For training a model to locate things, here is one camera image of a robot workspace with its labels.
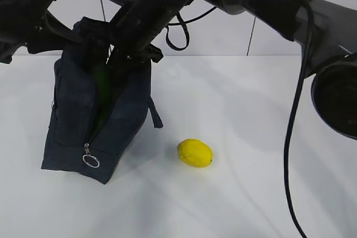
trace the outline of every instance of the bag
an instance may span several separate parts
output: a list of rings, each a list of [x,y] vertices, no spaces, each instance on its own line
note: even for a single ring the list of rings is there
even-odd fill
[[[98,109],[105,94],[83,67],[89,39],[68,45],[55,63],[54,104],[41,168],[78,172],[106,184],[141,129],[148,109],[155,128],[163,124],[151,99],[150,61],[128,71],[115,86],[113,91],[120,93],[106,113]]]

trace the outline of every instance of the black cable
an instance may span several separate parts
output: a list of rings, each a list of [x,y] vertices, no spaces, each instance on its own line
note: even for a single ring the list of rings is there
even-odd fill
[[[305,43],[305,50],[303,52],[303,57],[302,57],[302,64],[301,64],[301,71],[296,87],[296,93],[294,97],[294,101],[292,104],[291,108],[291,113],[290,113],[290,118],[288,122],[288,127],[287,127],[287,133],[285,137],[285,143],[284,143],[284,187],[285,187],[285,194],[286,194],[286,199],[289,207],[289,212],[292,218],[292,221],[294,222],[296,229],[299,231],[300,235],[303,238],[307,238],[306,234],[304,233],[302,227],[298,223],[298,220],[296,218],[294,208],[293,208],[293,203],[291,199],[291,192],[290,192],[290,184],[289,184],[289,152],[290,152],[290,141],[291,141],[291,136],[292,136],[292,131],[293,131],[293,126],[294,126],[294,121],[297,113],[297,108],[298,104],[300,101],[301,93],[302,93],[302,88],[303,88],[303,82],[305,79],[305,73],[307,70],[307,65],[308,65],[308,60],[310,56],[310,51],[311,51],[311,45],[312,45],[312,35],[313,35],[313,27],[315,25],[315,19],[313,16],[313,11],[310,6],[310,3],[308,0],[296,0],[301,4],[306,12],[307,12],[307,34],[306,34],[306,43]]]
[[[217,8],[216,8],[216,7],[213,7],[213,8],[210,9],[209,11],[203,13],[202,15],[199,15],[198,17],[193,18],[193,19],[191,19],[191,20],[188,20],[188,21],[186,21],[186,22],[184,22],[184,23],[188,25],[189,23],[196,22],[196,21],[198,21],[198,20],[200,20],[200,19],[206,17],[208,14],[210,14],[211,12],[213,12],[215,9],[217,9]],[[180,26],[180,25],[181,25],[181,23],[179,23],[179,22],[178,22],[178,23],[169,23],[169,24],[168,24],[168,26]]]

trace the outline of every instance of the lemon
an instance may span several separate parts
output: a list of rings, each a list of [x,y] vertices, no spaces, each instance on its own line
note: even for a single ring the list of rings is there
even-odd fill
[[[212,163],[213,152],[197,139],[187,139],[177,146],[178,157],[189,166],[207,167]]]

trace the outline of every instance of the green object inside bag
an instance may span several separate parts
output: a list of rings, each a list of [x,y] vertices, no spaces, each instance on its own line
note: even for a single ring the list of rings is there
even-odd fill
[[[91,70],[91,77],[93,78],[98,91],[97,119],[90,135],[92,137],[96,135],[105,124],[112,104],[113,90],[110,83],[109,71],[105,64],[94,66]]]

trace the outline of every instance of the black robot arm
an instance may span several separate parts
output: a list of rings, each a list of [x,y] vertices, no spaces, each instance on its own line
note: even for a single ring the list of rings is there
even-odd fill
[[[115,50],[109,64],[144,50],[191,0],[112,0],[122,8],[110,22]],[[228,14],[248,11],[282,37],[307,48],[308,16],[298,0],[206,0]],[[304,77],[317,74],[312,99],[323,120],[357,138],[357,11],[324,0],[306,0],[314,16]]]
[[[0,0],[0,62],[27,46],[29,53],[62,50],[80,36],[62,25],[47,8],[55,0]],[[92,21],[92,29],[105,32],[115,49],[108,65],[126,59],[162,58],[153,39],[192,0],[112,0],[121,5],[109,24]],[[308,18],[296,0],[205,0],[228,14],[248,11],[296,41],[305,51]],[[357,138],[357,11],[323,0],[306,0],[314,14],[313,40],[305,77],[317,74],[312,98],[321,117],[332,128]]]

